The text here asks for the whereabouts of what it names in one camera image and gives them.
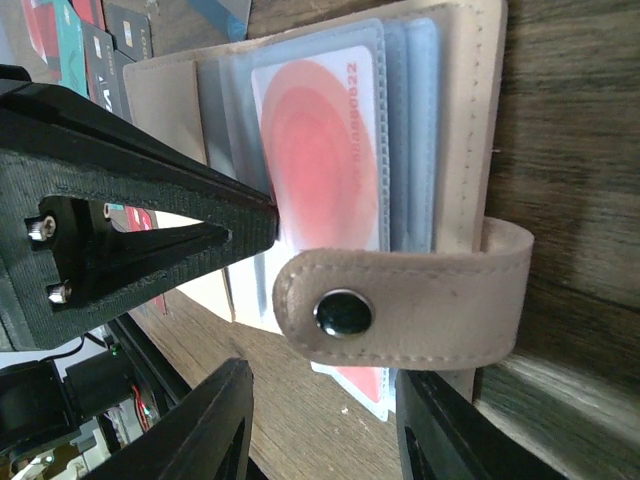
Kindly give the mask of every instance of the metal screw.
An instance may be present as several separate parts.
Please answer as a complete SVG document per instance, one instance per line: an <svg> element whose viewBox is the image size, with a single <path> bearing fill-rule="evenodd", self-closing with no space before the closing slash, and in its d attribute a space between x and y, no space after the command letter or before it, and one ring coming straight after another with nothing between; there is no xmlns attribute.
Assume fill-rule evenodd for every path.
<svg viewBox="0 0 640 480"><path fill-rule="evenodd" d="M53 465L53 462L55 461L55 458L53 455L47 455L44 458L40 458L40 464L45 466L45 467L49 467L51 465Z"/></svg>
<svg viewBox="0 0 640 480"><path fill-rule="evenodd" d="M46 242L56 233L56 219L47 215L29 225L29 238L34 242Z"/></svg>
<svg viewBox="0 0 640 480"><path fill-rule="evenodd" d="M69 282L65 282L61 285L56 285L49 290L49 301L58 305L67 303L71 296L71 285Z"/></svg>

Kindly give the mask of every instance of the wooden surface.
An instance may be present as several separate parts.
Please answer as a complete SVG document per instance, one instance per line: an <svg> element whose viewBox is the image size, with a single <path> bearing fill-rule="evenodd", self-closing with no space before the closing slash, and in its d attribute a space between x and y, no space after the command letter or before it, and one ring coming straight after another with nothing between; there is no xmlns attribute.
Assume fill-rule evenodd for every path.
<svg viewBox="0 0 640 480"><path fill-rule="evenodd" d="M156 55L221 43L185 0L106 0L149 14ZM261 36L386 2L254 0ZM19 2L0 14L19 63L46 68ZM485 369L479 408L572 478L640 478L640 4L514 0L488 214L536 236L516 354ZM136 318L192 385L229 356L256 375L252 456L270 478L393 479L381 424L283 338L227 324L178 292Z"/></svg>

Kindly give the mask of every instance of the black snap button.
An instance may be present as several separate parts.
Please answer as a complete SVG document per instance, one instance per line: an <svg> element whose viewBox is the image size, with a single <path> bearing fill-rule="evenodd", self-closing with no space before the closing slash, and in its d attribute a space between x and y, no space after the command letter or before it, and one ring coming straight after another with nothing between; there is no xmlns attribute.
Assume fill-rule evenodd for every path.
<svg viewBox="0 0 640 480"><path fill-rule="evenodd" d="M351 290L327 293L314 310L318 326L332 337L349 337L366 332L373 322L369 302Z"/></svg>

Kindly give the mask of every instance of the red circle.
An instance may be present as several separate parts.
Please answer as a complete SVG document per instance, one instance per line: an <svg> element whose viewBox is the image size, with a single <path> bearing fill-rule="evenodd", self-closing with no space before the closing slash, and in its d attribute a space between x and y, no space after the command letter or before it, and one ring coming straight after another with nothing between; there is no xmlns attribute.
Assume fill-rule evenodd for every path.
<svg viewBox="0 0 640 480"><path fill-rule="evenodd" d="M262 141L283 228L297 248L361 249L373 233L377 164L353 103L353 91L308 60L282 67L265 94Z"/></svg>

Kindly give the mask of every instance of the wire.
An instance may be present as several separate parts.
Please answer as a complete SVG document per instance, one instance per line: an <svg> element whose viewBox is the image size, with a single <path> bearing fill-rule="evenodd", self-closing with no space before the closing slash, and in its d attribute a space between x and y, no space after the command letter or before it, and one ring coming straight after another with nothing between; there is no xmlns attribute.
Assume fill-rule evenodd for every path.
<svg viewBox="0 0 640 480"><path fill-rule="evenodd" d="M138 422L140 423L140 427L142 428L142 431L148 432L151 426L149 425L149 419L144 413L144 404L142 403L142 395L140 394L140 390L138 390L138 387L136 385L133 385L132 388L133 388L133 395L135 397L133 403L135 404L136 416L138 417Z"/></svg>
<svg viewBox="0 0 640 480"><path fill-rule="evenodd" d="M107 348L107 344L103 341L100 340L98 337L96 337L93 333L91 332L87 332L84 334L84 338L86 338L87 340L89 340L90 342L95 343L96 345L98 345L99 347L102 347L104 349Z"/></svg>
<svg viewBox="0 0 640 480"><path fill-rule="evenodd" d="M51 360L60 360L61 358L67 358L78 353L80 350L82 350L82 347L84 347L84 337L80 337L80 344L73 350L69 350L66 353L59 353L57 355L49 355L48 357L40 359L40 361L49 362Z"/></svg>

